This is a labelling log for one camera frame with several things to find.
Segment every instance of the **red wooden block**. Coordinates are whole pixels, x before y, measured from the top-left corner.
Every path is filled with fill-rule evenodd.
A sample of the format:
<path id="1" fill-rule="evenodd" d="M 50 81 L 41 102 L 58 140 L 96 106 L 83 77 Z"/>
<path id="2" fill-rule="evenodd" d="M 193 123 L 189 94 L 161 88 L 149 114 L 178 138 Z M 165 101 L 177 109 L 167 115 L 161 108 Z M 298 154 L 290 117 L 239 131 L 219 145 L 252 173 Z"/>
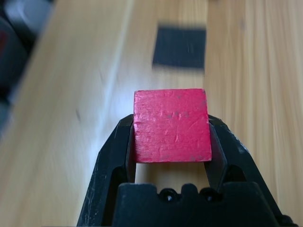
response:
<path id="1" fill-rule="evenodd" d="M 203 89 L 145 90 L 134 94 L 136 162 L 212 159 Z"/>

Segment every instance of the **wood grain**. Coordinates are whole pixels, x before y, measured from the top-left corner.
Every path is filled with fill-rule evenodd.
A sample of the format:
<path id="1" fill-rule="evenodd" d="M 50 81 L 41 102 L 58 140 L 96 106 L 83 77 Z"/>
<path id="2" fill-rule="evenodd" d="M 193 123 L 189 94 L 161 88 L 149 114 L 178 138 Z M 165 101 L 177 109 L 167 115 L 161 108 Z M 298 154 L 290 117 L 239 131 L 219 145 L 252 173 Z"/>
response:
<path id="1" fill-rule="evenodd" d="M 283 213 L 303 225 L 300 0 L 62 0 L 0 142 L 1 226 L 77 223 L 96 157 L 135 90 L 203 87 L 250 150 Z M 158 24 L 206 26 L 205 74 L 152 68 Z M 204 166 L 138 165 L 158 191 L 208 185 Z"/>

